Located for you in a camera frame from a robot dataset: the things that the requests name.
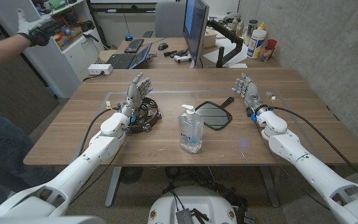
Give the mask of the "person's gloved hand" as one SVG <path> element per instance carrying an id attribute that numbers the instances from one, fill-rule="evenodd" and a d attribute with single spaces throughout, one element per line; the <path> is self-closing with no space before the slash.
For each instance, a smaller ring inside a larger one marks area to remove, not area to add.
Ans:
<path id="1" fill-rule="evenodd" d="M 45 16 L 34 22 L 27 22 L 24 11 L 17 8 L 19 34 L 30 41 L 30 46 L 46 46 L 50 37 L 58 31 L 58 22 L 51 16 Z"/>

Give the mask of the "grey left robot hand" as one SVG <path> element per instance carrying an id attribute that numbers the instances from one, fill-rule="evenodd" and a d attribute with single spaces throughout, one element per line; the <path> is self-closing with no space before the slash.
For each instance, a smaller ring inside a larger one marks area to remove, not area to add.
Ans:
<path id="1" fill-rule="evenodd" d="M 128 117 L 136 114 L 141 107 L 142 100 L 153 90 L 150 78 L 140 81 L 142 77 L 143 73 L 140 72 L 127 89 L 127 96 L 121 113 Z"/>

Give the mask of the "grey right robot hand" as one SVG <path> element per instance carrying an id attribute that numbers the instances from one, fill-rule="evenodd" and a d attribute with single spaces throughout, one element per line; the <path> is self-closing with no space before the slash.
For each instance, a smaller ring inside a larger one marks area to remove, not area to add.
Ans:
<path id="1" fill-rule="evenodd" d="M 243 99 L 248 116 L 257 117 L 267 111 L 268 106 L 263 103 L 257 86 L 248 75 L 243 73 L 242 78 L 237 78 L 232 90 Z"/>

